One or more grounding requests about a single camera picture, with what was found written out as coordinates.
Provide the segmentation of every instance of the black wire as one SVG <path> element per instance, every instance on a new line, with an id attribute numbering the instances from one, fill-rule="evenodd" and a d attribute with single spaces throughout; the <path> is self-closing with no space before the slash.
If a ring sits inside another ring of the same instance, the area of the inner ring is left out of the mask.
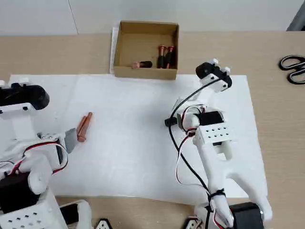
<path id="1" fill-rule="evenodd" d="M 196 95 L 198 92 L 200 92 L 202 89 L 212 85 L 213 83 L 217 82 L 217 81 L 220 81 L 220 79 L 217 79 L 217 80 L 214 80 L 204 86 L 202 86 L 201 88 L 199 88 L 198 90 L 196 90 L 195 92 L 193 92 L 191 95 L 189 95 L 188 97 L 186 97 L 179 105 L 176 106 L 176 108 L 173 110 L 171 116 L 170 116 L 170 123 L 172 123 L 172 119 L 173 119 L 173 116 L 174 114 L 176 113 L 176 111 L 179 109 L 180 106 L 182 106 L 182 104 L 184 104 L 187 100 L 189 100 L 190 98 L 192 98 L 194 95 Z M 172 127 L 171 125 L 168 126 L 168 130 L 170 132 L 170 136 L 171 136 L 171 139 L 173 141 L 173 144 L 176 148 L 176 150 L 178 151 L 179 153 L 179 147 L 175 141 L 175 138 L 173 137 L 173 133 L 172 133 Z M 200 181 L 200 183 L 202 184 L 202 186 L 204 187 L 204 189 L 209 193 L 209 189 L 208 187 L 206 186 L 205 182 L 202 180 L 202 178 L 198 175 L 198 173 L 196 173 L 196 171 L 191 167 L 191 165 L 187 162 L 187 160 L 185 159 L 184 155 L 181 154 L 181 158 L 182 160 L 184 161 L 184 163 L 186 164 L 186 166 L 189 168 L 189 170 L 197 177 L 197 179 Z"/>
<path id="2" fill-rule="evenodd" d="M 2 162 L 9 162 L 9 163 L 11 163 L 11 164 L 15 164 L 14 162 L 12 162 L 12 161 L 0 161 L 0 163 L 2 163 Z"/>
<path id="3" fill-rule="evenodd" d="M 206 220 L 205 220 L 205 226 L 204 226 L 204 229 L 208 229 L 209 227 L 209 219 L 210 219 L 210 214 L 211 212 L 208 211 L 208 213 L 206 214 Z"/>

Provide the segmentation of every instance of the cable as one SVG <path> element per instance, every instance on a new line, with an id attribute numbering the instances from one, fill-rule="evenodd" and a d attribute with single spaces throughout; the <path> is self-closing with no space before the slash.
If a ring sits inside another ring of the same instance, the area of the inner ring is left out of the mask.
<path id="1" fill-rule="evenodd" d="M 200 92 L 202 89 L 204 89 L 204 88 L 206 88 L 206 87 L 212 85 L 213 83 L 215 83 L 215 82 L 217 82 L 217 81 L 220 81 L 220 79 L 214 80 L 214 81 L 212 81 L 212 82 L 210 82 L 210 83 L 208 83 L 208 84 L 202 86 L 201 88 L 199 88 L 198 90 L 196 90 L 195 92 L 193 92 L 192 94 L 190 94 L 188 97 L 186 97 L 180 104 L 178 104 L 178 105 L 176 106 L 176 108 L 173 110 L 173 112 L 172 112 L 172 114 L 171 114 L 171 116 L 170 116 L 170 118 L 169 118 L 170 123 L 171 123 L 171 121 L 172 121 L 172 119 L 173 119 L 174 114 L 176 113 L 176 111 L 179 109 L 180 106 L 182 106 L 187 100 L 189 100 L 190 98 L 192 98 L 194 95 L 196 95 L 196 94 L 197 94 L 198 92 Z M 173 141 L 173 144 L 174 144 L 176 150 L 177 150 L 178 153 L 179 153 L 179 147 L 178 147 L 178 145 L 177 145 L 177 143 L 176 143 L 176 141 L 175 141 L 175 138 L 173 137 L 172 126 L 171 126 L 171 125 L 168 126 L 168 130 L 169 130 L 171 139 L 172 139 L 172 141 Z M 197 179 L 200 181 L 200 183 L 202 184 L 202 186 L 204 187 L 204 189 L 205 189 L 207 192 L 209 192 L 209 190 L 208 190 L 206 184 L 204 183 L 204 181 L 202 180 L 202 178 L 201 178 L 201 177 L 198 175 L 198 173 L 196 173 L 196 171 L 190 166 L 190 164 L 187 162 L 187 160 L 185 159 L 185 157 L 184 157 L 183 154 L 181 154 L 181 158 L 182 158 L 182 160 L 184 161 L 184 163 L 186 164 L 186 166 L 189 168 L 189 170 L 190 170 L 190 171 L 197 177 Z"/>
<path id="2" fill-rule="evenodd" d="M 210 214 L 211 212 L 208 211 L 208 213 L 206 214 L 206 220 L 205 220 L 205 226 L 204 229 L 208 229 L 209 228 L 209 219 L 210 219 Z"/>
<path id="3" fill-rule="evenodd" d="M 185 130 L 185 128 L 184 128 L 184 126 L 183 126 L 183 121 L 184 121 L 184 118 L 185 118 L 185 114 L 186 114 L 187 111 L 188 111 L 189 109 L 191 109 L 191 108 L 195 108 L 195 109 L 197 109 L 197 111 L 198 111 L 199 113 L 201 113 L 201 111 L 199 110 L 199 108 L 198 108 L 197 106 L 189 106 L 189 107 L 187 107 L 187 108 L 183 111 L 182 117 L 181 117 L 181 126 L 182 126 L 182 129 L 183 129 L 184 131 L 187 131 L 187 130 Z"/>
<path id="4" fill-rule="evenodd" d="M 0 161 L 0 163 L 11 163 L 12 165 L 15 165 L 15 163 L 12 161 Z"/>
<path id="5" fill-rule="evenodd" d="M 65 147 L 63 147 L 61 144 L 58 144 L 58 143 L 56 143 L 56 142 L 43 142 L 43 143 L 38 143 L 38 144 L 35 144 L 35 145 L 32 145 L 32 146 L 29 146 L 29 147 L 27 147 L 27 148 L 24 150 L 23 156 L 25 156 L 25 153 L 26 153 L 28 150 L 33 149 L 33 148 L 36 148 L 36 147 L 45 146 L 45 145 L 55 145 L 55 146 L 60 147 L 60 148 L 63 150 L 65 156 L 63 157 L 63 161 L 62 161 L 62 163 L 61 163 L 61 165 L 60 165 L 60 168 L 55 169 L 55 170 L 53 171 L 52 174 L 55 174 L 55 173 L 57 173 L 57 172 L 59 172 L 59 171 L 62 171 L 62 170 L 67 166 L 67 164 L 68 164 L 68 152 L 67 152 L 67 150 L 66 150 Z M 14 172 L 19 168 L 19 166 L 21 165 L 22 161 L 20 161 L 20 162 L 17 164 L 17 166 L 14 167 L 14 169 L 16 168 L 15 170 L 13 169 Z"/>
<path id="6" fill-rule="evenodd" d="M 176 168 L 175 168 L 175 174 L 176 174 L 176 180 L 179 184 L 181 185 L 185 185 L 185 186 L 198 186 L 198 187 L 201 187 L 203 189 L 205 189 L 202 185 L 199 185 L 199 184 L 184 184 L 182 183 L 180 180 L 179 180 L 179 176 L 178 176 L 178 165 L 179 165 L 179 161 L 180 161 L 180 158 L 181 158 L 181 149 L 182 149 L 182 145 L 186 142 L 187 139 L 189 139 L 190 136 L 186 136 L 182 142 L 180 143 L 179 145 L 179 153 L 178 153 L 178 157 L 177 157 L 177 162 L 176 162 Z"/>
<path id="7" fill-rule="evenodd" d="M 220 223 L 218 223 L 217 221 L 216 221 L 216 209 L 215 209 L 215 211 L 214 211 L 214 216 L 213 216 L 213 222 L 214 222 L 214 224 L 216 225 L 216 226 L 218 226 L 220 229 L 224 229 L 224 227 L 223 226 L 221 226 L 220 225 Z"/>

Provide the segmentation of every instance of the copper pin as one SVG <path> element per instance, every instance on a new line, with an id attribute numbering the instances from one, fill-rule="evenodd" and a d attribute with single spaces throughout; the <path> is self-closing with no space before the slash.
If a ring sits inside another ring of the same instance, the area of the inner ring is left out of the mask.
<path id="1" fill-rule="evenodd" d="M 78 127 L 76 129 L 76 134 L 79 135 L 80 134 L 80 131 L 81 131 L 81 128 L 82 126 L 84 125 L 85 121 L 86 121 L 86 116 L 84 116 L 82 119 L 81 119 L 81 122 L 78 124 Z"/>
<path id="2" fill-rule="evenodd" d="M 77 135 L 77 140 L 78 140 L 79 142 L 84 142 L 84 141 L 86 141 L 86 132 L 87 132 L 87 129 L 88 129 L 88 127 L 89 127 L 89 124 L 90 124 L 92 115 L 93 115 L 92 112 L 89 112 L 89 113 L 88 113 L 88 115 L 87 115 L 87 117 L 86 117 L 86 120 L 84 121 L 84 124 L 83 124 L 83 126 L 81 127 L 81 130 L 80 130 L 79 134 Z"/>

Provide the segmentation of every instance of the white foam board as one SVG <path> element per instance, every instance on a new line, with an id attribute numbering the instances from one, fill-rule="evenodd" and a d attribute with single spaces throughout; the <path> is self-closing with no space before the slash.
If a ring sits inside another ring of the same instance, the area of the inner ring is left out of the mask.
<path id="1" fill-rule="evenodd" d="M 54 101 L 43 118 L 42 113 L 37 114 L 40 117 L 35 119 L 36 126 L 43 121 L 44 130 L 49 126 L 53 131 L 64 131 L 76 127 L 88 111 L 94 113 L 87 141 L 77 145 L 67 168 L 51 179 L 56 195 L 142 197 L 187 204 L 205 201 L 202 189 L 176 183 L 177 152 L 164 126 L 177 97 L 198 88 L 195 75 L 178 75 L 176 81 L 122 79 L 113 75 L 29 77 L 45 87 Z M 55 81 L 55 77 L 69 87 Z M 247 79 L 232 76 L 232 80 L 232 88 L 218 94 L 214 103 L 227 112 L 240 142 L 239 149 L 254 169 L 253 176 L 261 179 L 266 190 Z M 53 110 L 62 114 L 56 122 Z M 183 133 L 177 127 L 173 132 L 177 139 L 182 139 Z M 191 141 L 183 153 L 207 181 Z M 197 181 L 183 163 L 179 175 L 185 183 Z M 247 197 L 231 180 L 227 180 L 225 191 L 228 197 Z"/>

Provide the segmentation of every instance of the red wire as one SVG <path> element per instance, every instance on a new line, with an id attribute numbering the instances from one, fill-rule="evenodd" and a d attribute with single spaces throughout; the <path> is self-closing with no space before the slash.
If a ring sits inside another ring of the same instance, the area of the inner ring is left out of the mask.
<path id="1" fill-rule="evenodd" d="M 218 223 L 218 222 L 216 221 L 215 216 L 216 216 L 216 210 L 215 210 L 215 214 L 214 214 L 214 222 L 216 223 L 216 225 L 217 225 L 220 229 L 224 229 L 223 226 L 221 226 L 220 223 Z"/>
<path id="2" fill-rule="evenodd" d="M 185 130 L 185 128 L 183 127 L 183 121 L 184 121 L 184 118 L 185 118 L 185 112 L 186 112 L 186 110 L 187 110 L 189 107 L 191 107 L 191 106 L 188 106 L 187 108 L 185 108 L 185 110 L 184 110 L 183 113 L 182 113 L 182 117 L 181 117 L 181 126 L 182 126 L 182 129 L 183 129 L 185 132 L 188 132 L 188 131 L 190 131 L 190 130 L 196 129 L 196 128 L 190 128 L 190 129 L 188 129 L 188 130 Z"/>
<path id="3" fill-rule="evenodd" d="M 15 174 L 15 172 L 16 172 L 17 169 L 20 167 L 20 165 L 21 165 L 22 162 L 23 162 L 23 160 L 20 161 L 17 165 L 15 165 L 15 167 L 14 167 L 13 170 L 11 171 L 10 175 Z"/>
<path id="4" fill-rule="evenodd" d="M 68 158 L 67 158 L 67 163 L 64 165 L 64 167 L 54 170 L 52 174 L 62 171 L 67 165 L 68 165 Z"/>
<path id="5" fill-rule="evenodd" d="M 32 146 L 29 146 L 29 147 L 27 147 L 27 148 L 24 150 L 23 156 L 24 156 L 25 152 L 27 152 L 27 151 L 30 150 L 30 149 L 33 149 L 33 148 L 39 147 L 39 146 L 44 146 L 44 145 L 52 145 L 52 144 L 59 144 L 59 143 L 57 143 L 57 142 L 43 142 L 43 143 L 38 143 L 38 144 L 35 144 L 35 145 L 32 145 Z M 16 170 L 20 167 L 20 165 L 21 165 L 22 162 L 23 162 L 23 160 L 20 161 L 20 162 L 13 168 L 12 172 L 10 173 L 11 175 L 14 174 L 14 173 L 16 172 Z M 68 165 L 68 158 L 67 158 L 67 162 L 66 162 L 66 164 L 64 165 L 64 167 L 54 170 L 52 174 L 55 174 L 55 173 L 58 173 L 58 172 L 62 171 L 67 165 Z"/>
<path id="6" fill-rule="evenodd" d="M 25 154 L 26 151 L 30 150 L 30 149 L 33 149 L 35 147 L 38 147 L 38 146 L 44 146 L 44 145 L 51 145 L 51 144 L 59 144 L 57 142 L 43 142 L 43 143 L 38 143 L 38 144 L 35 144 L 35 145 L 32 145 L 32 146 L 29 146 L 25 149 L 25 151 L 23 152 L 23 155 Z"/>

